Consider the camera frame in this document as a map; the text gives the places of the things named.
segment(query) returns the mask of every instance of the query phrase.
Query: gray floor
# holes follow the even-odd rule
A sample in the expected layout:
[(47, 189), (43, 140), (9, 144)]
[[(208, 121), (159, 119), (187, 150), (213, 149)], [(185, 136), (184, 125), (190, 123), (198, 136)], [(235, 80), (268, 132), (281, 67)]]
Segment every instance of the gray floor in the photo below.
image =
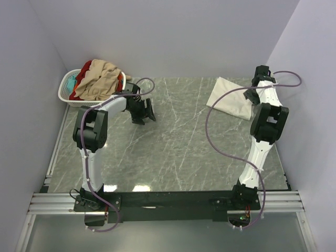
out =
[(93, 233), (85, 230), (83, 219), (78, 215), (36, 216), (26, 251), (307, 251), (295, 213), (265, 214), (243, 232), (232, 230), (227, 223), (193, 220), (128, 222), (107, 233)]
[[(113, 191), (231, 190), (245, 163), (221, 156), (209, 145), (204, 132), (206, 102), (215, 78), (155, 78), (153, 101), (157, 122), (131, 123), (128, 112), (109, 121), (107, 146), (102, 154), (102, 175)], [(230, 79), (250, 86), (250, 79)], [(149, 82), (142, 88), (147, 89)], [(72, 140), (77, 109), (66, 117), (59, 153), (48, 192), (69, 192), (82, 183), (79, 151)], [(209, 131), (223, 151), (247, 157), (251, 121), (214, 111)], [(262, 173), (266, 189), (287, 189), (276, 148)]]

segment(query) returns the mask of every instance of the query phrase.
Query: plastic basket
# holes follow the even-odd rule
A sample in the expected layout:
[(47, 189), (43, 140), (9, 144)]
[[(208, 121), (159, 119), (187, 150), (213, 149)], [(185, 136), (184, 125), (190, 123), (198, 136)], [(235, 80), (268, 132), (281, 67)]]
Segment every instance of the plastic basket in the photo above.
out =
[(80, 70), (81, 69), (72, 70), (63, 77), (61, 85), (59, 86), (59, 89), (58, 89), (59, 99), (62, 101), (65, 101), (72, 107), (81, 107), (81, 106), (90, 107), (90, 106), (94, 106), (94, 105), (101, 103), (102, 101), (72, 101), (72, 100), (69, 100), (71, 92), (69, 92), (69, 90), (67, 89), (68, 80), (72, 76), (77, 76), (80, 73)]

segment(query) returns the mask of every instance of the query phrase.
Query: wall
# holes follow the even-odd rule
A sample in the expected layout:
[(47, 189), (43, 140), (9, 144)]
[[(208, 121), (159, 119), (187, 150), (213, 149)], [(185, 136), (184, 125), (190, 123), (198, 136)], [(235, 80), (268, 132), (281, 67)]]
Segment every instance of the wall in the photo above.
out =
[(30, 2), (68, 70), (101, 58), (138, 77), (246, 77), (299, 0)]
[(65, 67), (26, 0), (0, 8), (0, 244), (14, 251), (30, 199), (43, 183), (65, 104)]
[(278, 148), (319, 251), (334, 251), (336, 246), (335, 13), (333, 0), (301, 0), (268, 60), (273, 70), (290, 69), (303, 77), (303, 87), (279, 89), (290, 113)]

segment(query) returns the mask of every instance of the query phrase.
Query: white cloth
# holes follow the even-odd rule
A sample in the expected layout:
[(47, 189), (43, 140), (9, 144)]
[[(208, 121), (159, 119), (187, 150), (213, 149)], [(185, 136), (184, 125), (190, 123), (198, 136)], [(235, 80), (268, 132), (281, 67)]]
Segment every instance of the white cloth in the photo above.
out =
[[(219, 77), (206, 105), (211, 107), (219, 97), (235, 88), (241, 88), (241, 86)], [(214, 108), (231, 114), (232, 116), (250, 120), (252, 114), (252, 103), (245, 99), (243, 95), (244, 92), (245, 90), (238, 90), (228, 94), (220, 100)]]

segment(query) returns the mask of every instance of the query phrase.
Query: basket rim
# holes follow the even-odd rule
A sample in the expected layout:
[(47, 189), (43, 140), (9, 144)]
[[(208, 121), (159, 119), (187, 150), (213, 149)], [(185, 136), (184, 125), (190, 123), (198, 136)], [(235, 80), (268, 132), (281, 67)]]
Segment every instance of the basket rim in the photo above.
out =
[(73, 74), (74, 72), (80, 72), (81, 71), (81, 69), (74, 69), (74, 70), (71, 70), (71, 71), (69, 71), (69, 72), (67, 72), (65, 75), (64, 75), (64, 77), (63, 77), (63, 79), (62, 79), (62, 81), (61, 81), (61, 84), (59, 85), (59, 88), (58, 88), (58, 98), (61, 100), (61, 101), (64, 101), (64, 102), (73, 102), (73, 103), (97, 103), (97, 104), (99, 104), (99, 103), (101, 103), (102, 101), (74, 101), (74, 100), (66, 100), (66, 99), (64, 99), (62, 96), (61, 96), (61, 91), (62, 91), (62, 87), (63, 87), (63, 85), (65, 85), (65, 81), (66, 81), (66, 79), (68, 78), (68, 76), (69, 75), (71, 75), (71, 74)]

